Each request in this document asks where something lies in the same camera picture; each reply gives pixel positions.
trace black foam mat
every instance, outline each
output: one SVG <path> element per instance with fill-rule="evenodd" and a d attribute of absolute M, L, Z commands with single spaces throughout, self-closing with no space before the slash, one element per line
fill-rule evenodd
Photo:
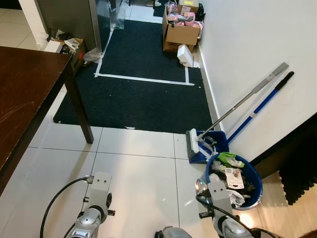
<path fill-rule="evenodd" d="M 162 50 L 162 25 L 125 20 L 115 30 L 99 73 L 185 82 L 185 69 L 176 53 Z"/>
<path fill-rule="evenodd" d="M 200 70 L 190 68 L 195 86 L 97 77 L 97 65 L 80 69 L 76 77 L 91 126 L 185 133 L 211 125 Z M 68 94 L 54 122 L 78 124 Z"/>
<path fill-rule="evenodd" d="M 159 2 L 160 2 L 162 5 L 161 5 L 161 6 L 154 7 L 153 16 L 163 17 L 164 9 L 165 9 L 164 5 L 165 5 L 165 3 L 168 2 L 168 0 L 159 0 Z"/>

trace green cloth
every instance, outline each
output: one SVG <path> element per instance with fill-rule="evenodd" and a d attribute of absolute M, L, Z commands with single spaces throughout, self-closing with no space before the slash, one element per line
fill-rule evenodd
<path fill-rule="evenodd" d="M 232 153 L 229 153 L 229 152 L 221 152 L 217 158 L 220 159 L 220 161 L 223 162 L 224 165 L 234 166 L 235 163 L 240 163 L 241 162 L 241 161 L 237 161 L 235 159 L 236 158 L 236 154 L 232 154 Z M 244 163 L 241 162 L 241 165 L 236 166 L 236 167 L 243 168 L 244 167 Z"/>

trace table leg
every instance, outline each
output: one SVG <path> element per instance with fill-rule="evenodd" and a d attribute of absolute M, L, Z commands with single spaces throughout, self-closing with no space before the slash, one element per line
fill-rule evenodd
<path fill-rule="evenodd" d="M 94 142 L 94 137 L 93 137 L 90 125 L 88 123 L 88 118 L 87 118 L 87 113 L 84 107 L 84 103 L 80 96 L 78 85 L 77 85 L 77 82 L 76 82 L 76 79 L 70 64 L 68 64 L 68 67 L 65 73 L 66 73 L 65 86 L 67 89 L 67 93 L 75 108 L 75 111 L 79 120 L 79 124 L 83 130 L 85 139 L 88 144 L 92 144 Z"/>

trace dark wooden table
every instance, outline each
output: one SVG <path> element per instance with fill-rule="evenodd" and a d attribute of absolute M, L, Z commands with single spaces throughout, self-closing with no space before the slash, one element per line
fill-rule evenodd
<path fill-rule="evenodd" d="M 70 56 L 0 47 L 0 195 L 64 83 L 92 144 Z"/>

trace white wall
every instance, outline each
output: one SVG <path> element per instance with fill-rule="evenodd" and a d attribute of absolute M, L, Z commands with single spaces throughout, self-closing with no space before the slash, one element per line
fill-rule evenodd
<path fill-rule="evenodd" d="M 41 44 L 41 37 L 45 34 L 45 28 L 34 0 L 19 0 L 23 13 L 31 28 L 37 44 Z"/>
<path fill-rule="evenodd" d="M 201 0 L 200 51 L 218 114 L 224 114 L 283 61 L 288 84 L 229 145 L 251 161 L 317 111 L 316 0 Z M 223 121 L 229 137 L 285 76 Z"/>

